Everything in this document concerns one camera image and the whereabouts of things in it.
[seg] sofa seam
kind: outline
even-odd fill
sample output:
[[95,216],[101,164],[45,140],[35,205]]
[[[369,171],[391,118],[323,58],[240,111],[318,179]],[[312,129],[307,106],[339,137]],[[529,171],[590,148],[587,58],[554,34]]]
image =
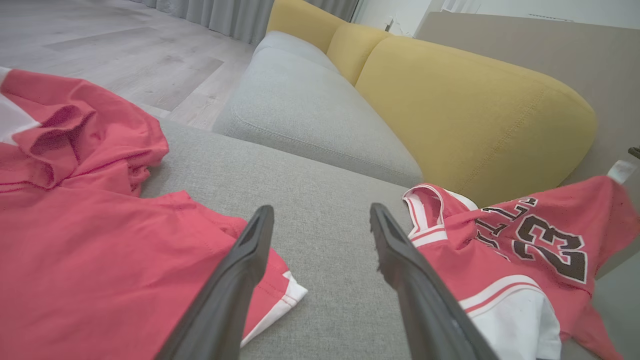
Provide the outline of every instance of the sofa seam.
[[233,132],[232,132],[232,133],[234,133],[235,135],[237,134],[237,133],[236,133],[236,127],[237,127],[236,125],[237,125],[238,123],[242,123],[242,124],[245,124],[245,125],[247,125],[247,126],[254,127],[256,130],[261,131],[261,132],[263,132],[263,133],[266,133],[267,135],[279,136],[280,138],[283,138],[284,140],[288,140],[288,141],[290,141],[290,142],[300,143],[300,144],[302,144],[302,145],[305,145],[305,146],[307,146],[307,147],[311,147],[311,148],[313,148],[313,149],[319,149],[320,151],[329,152],[329,153],[331,153],[331,154],[336,154],[336,155],[341,156],[341,157],[343,157],[343,158],[347,158],[347,159],[355,160],[356,162],[361,162],[361,163],[363,163],[363,164],[372,165],[372,166],[374,166],[374,167],[376,167],[376,168],[380,168],[380,169],[382,169],[382,171],[384,171],[384,172],[387,172],[387,173],[388,173],[388,175],[392,175],[392,174],[399,174],[399,175],[402,175],[402,176],[410,177],[410,178],[412,178],[412,179],[416,179],[416,180],[418,180],[418,182],[422,180],[420,177],[417,177],[417,176],[413,176],[413,175],[405,174],[405,173],[403,173],[403,172],[396,171],[396,170],[393,170],[393,169],[390,169],[390,168],[387,168],[387,167],[382,167],[382,166],[380,166],[380,165],[377,165],[377,164],[371,163],[371,162],[366,161],[366,160],[362,160],[362,159],[354,158],[353,156],[350,156],[350,155],[347,155],[347,154],[341,154],[341,153],[336,152],[336,151],[333,151],[333,150],[325,149],[325,148],[320,147],[320,146],[318,146],[318,145],[314,145],[314,144],[311,144],[311,143],[303,142],[303,141],[300,141],[300,140],[297,140],[297,139],[289,138],[288,136],[284,136],[284,135],[281,135],[281,134],[278,134],[278,133],[274,133],[274,132],[272,132],[272,131],[265,130],[265,129],[261,128],[261,127],[255,126],[255,125],[253,125],[253,124],[249,124],[248,122],[246,122],[246,121],[242,120],[242,119],[241,119],[241,118],[236,114],[236,111],[235,111],[235,109],[233,109],[233,106],[231,106],[231,107],[230,107],[230,110],[231,110],[231,114],[233,115],[233,117],[237,120],[236,124],[234,124],[234,126],[233,126],[234,130],[233,130]]
[[471,173],[467,177],[467,180],[465,180],[460,185],[461,192],[464,192],[468,184],[477,177],[478,173],[480,173],[480,169],[483,168],[503,148],[506,141],[509,138],[511,138],[511,135],[522,126],[525,119],[529,117],[529,114],[531,113],[531,111],[535,109],[539,105],[539,103],[542,101],[542,98],[546,94],[546,92],[547,92],[547,89],[542,89],[540,91],[540,94],[538,94],[536,100],[529,105],[529,107],[522,113],[520,118],[511,126],[510,129],[506,131],[506,133],[502,136],[502,138],[498,140],[496,145],[493,147],[492,151],[489,154],[487,154],[484,157],[484,159],[482,159],[478,163],[478,165],[476,165],[476,167],[471,171]]

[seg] white wall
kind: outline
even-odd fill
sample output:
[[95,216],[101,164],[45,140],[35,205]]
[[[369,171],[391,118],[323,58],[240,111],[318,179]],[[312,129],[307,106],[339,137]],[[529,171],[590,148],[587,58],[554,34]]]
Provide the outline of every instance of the white wall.
[[431,0],[361,0],[355,23],[385,29],[390,17],[395,18],[389,29],[395,35],[412,37]]
[[481,0],[477,13],[515,17],[533,13],[586,24],[640,29],[640,0]]

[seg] red basketball jersey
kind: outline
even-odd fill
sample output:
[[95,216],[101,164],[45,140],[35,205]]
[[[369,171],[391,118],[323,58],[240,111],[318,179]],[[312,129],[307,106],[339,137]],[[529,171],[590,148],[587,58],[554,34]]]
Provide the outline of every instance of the red basketball jersey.
[[574,337],[621,359],[591,307],[595,274],[640,233],[625,189],[605,176],[478,209],[431,184],[403,197],[409,238],[502,359],[559,359]]

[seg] beige wall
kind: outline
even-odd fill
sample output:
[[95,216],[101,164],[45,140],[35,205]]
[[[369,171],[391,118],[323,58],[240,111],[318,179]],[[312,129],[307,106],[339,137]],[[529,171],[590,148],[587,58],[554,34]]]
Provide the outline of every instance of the beige wall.
[[[640,30],[492,15],[430,13],[421,40],[485,55],[552,76],[580,93],[598,116],[591,150],[564,183],[606,174],[640,146]],[[625,183],[640,209],[640,171]],[[613,257],[600,276],[640,249]]]

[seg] fabric upholstery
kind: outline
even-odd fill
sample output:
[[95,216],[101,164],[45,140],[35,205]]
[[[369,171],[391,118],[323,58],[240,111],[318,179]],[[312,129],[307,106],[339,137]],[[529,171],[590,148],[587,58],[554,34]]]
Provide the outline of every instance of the fabric upholstery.
[[397,295],[376,271],[369,206],[411,228],[406,191],[341,168],[165,121],[169,154],[143,197],[186,190],[221,214],[275,211],[272,247],[309,293],[251,340],[241,359],[409,359]]
[[258,44],[253,54],[255,55],[267,47],[273,47],[293,55],[298,55],[320,66],[326,67],[329,70],[339,72],[327,55],[325,55],[320,49],[311,43],[296,38],[293,35],[282,33],[280,31],[272,31],[268,33],[267,36],[264,37],[264,40]]
[[479,206],[557,186],[595,137],[593,110],[559,81],[411,38],[382,40],[356,89],[427,182]]
[[355,85],[364,63],[376,45],[391,37],[380,29],[358,24],[343,24],[335,34],[326,55],[340,70],[342,76]]
[[420,168],[340,74],[279,49],[259,51],[214,132],[413,186]]
[[347,22],[302,0],[275,0],[267,33],[281,31],[326,53],[335,30]]

